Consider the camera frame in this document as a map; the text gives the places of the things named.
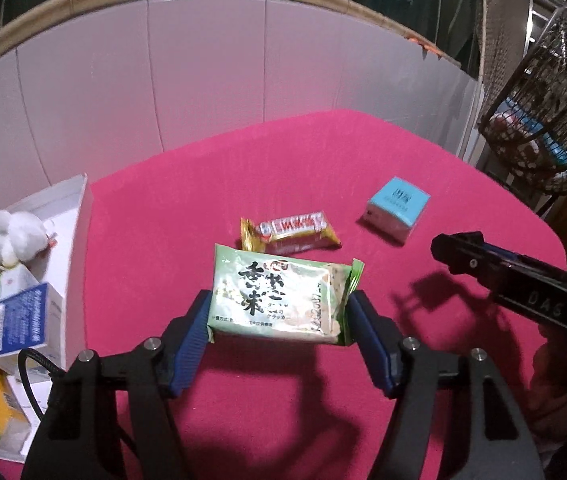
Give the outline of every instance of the black cable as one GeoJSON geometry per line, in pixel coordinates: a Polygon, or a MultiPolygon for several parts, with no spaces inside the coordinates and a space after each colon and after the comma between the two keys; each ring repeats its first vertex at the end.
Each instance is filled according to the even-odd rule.
{"type": "MultiPolygon", "coordinates": [[[[55,379],[60,379],[65,375],[65,371],[62,368],[59,368],[55,363],[53,363],[48,357],[43,355],[41,352],[33,348],[24,348],[19,352],[17,356],[17,367],[19,368],[19,378],[21,379],[21,383],[24,385],[24,390],[26,391],[26,397],[30,402],[30,405],[35,410],[36,416],[41,420],[44,417],[44,412],[39,407],[39,403],[35,399],[35,394],[33,393],[33,389],[30,386],[30,379],[28,378],[28,370],[26,368],[26,360],[31,358],[33,361],[37,362],[38,364],[42,365],[50,374],[50,377],[54,381],[55,379]]],[[[137,445],[134,443],[132,437],[126,433],[126,430],[122,428],[119,424],[117,424],[117,430],[119,433],[119,438],[121,441],[128,446],[128,449],[137,456],[137,445]]]]}

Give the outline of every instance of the green snack package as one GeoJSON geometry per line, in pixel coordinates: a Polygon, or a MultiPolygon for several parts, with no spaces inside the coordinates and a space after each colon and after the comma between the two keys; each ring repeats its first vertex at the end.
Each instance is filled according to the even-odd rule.
{"type": "Polygon", "coordinates": [[[215,246],[213,332],[349,345],[345,317],[363,262],[351,266],[215,246]]]}

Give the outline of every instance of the pink tablecloth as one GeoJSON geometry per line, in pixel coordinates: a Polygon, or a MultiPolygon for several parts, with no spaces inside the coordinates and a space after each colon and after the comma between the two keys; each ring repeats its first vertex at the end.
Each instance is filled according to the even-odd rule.
{"type": "MultiPolygon", "coordinates": [[[[324,210],[343,241],[304,258],[366,263],[361,288],[381,314],[432,348],[481,346],[518,393],[544,341],[532,322],[486,301],[467,276],[449,276],[430,242],[483,231],[490,243],[565,266],[557,236],[485,175],[393,124],[339,110],[258,124],[190,144],[92,186],[86,256],[88,344],[102,355],[160,335],[212,284],[215,242],[233,246],[240,217],[262,221],[324,210]],[[359,222],[393,176],[430,193],[406,246],[359,222]]],[[[356,346],[221,338],[190,391],[173,404],[199,479],[362,480],[393,402],[372,386],[356,346]]],[[[127,426],[125,398],[120,399],[127,426]]],[[[422,475],[434,479],[438,416],[422,475]]],[[[134,458],[129,475],[140,478],[134,458]]],[[[19,468],[1,465],[9,477],[19,468]]]]}

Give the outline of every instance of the metal screw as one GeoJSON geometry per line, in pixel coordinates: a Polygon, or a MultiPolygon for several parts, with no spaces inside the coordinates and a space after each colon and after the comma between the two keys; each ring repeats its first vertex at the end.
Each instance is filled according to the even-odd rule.
{"type": "Polygon", "coordinates": [[[144,341],[144,348],[147,350],[156,350],[161,346],[161,339],[158,337],[148,337],[144,341]]]}
{"type": "Polygon", "coordinates": [[[90,349],[86,348],[82,350],[79,355],[77,355],[77,359],[79,359],[82,363],[87,363],[95,356],[95,353],[90,349]]]}
{"type": "Polygon", "coordinates": [[[485,361],[487,359],[487,352],[483,348],[473,348],[470,355],[477,361],[485,361]]]}
{"type": "Polygon", "coordinates": [[[403,340],[403,345],[408,350],[417,350],[417,348],[421,346],[421,343],[419,342],[419,339],[417,339],[416,337],[409,336],[403,340]]]}

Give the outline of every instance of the pink table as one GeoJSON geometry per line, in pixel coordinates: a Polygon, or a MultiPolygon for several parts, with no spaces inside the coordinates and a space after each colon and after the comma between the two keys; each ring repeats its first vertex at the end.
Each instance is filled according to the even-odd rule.
{"type": "MultiPolygon", "coordinates": [[[[490,243],[566,265],[551,229],[485,175],[393,124],[338,110],[258,124],[190,144],[92,186],[86,256],[88,344],[132,349],[210,288],[214,243],[234,245],[240,217],[324,210],[343,241],[304,258],[366,263],[360,287],[377,310],[432,348],[481,346],[520,396],[544,342],[532,322],[486,301],[467,276],[430,255],[441,232],[481,230],[490,243]],[[431,200],[406,246],[359,222],[393,176],[431,200]]],[[[119,399],[129,428],[126,398],[119,399]]],[[[193,387],[172,404],[198,479],[361,480],[393,401],[372,386],[356,347],[220,338],[193,387]]],[[[437,416],[422,479],[434,479],[445,415],[437,416]]],[[[129,478],[140,478],[128,457],[129,478]]],[[[8,478],[20,467],[1,463],[8,478]]]]}

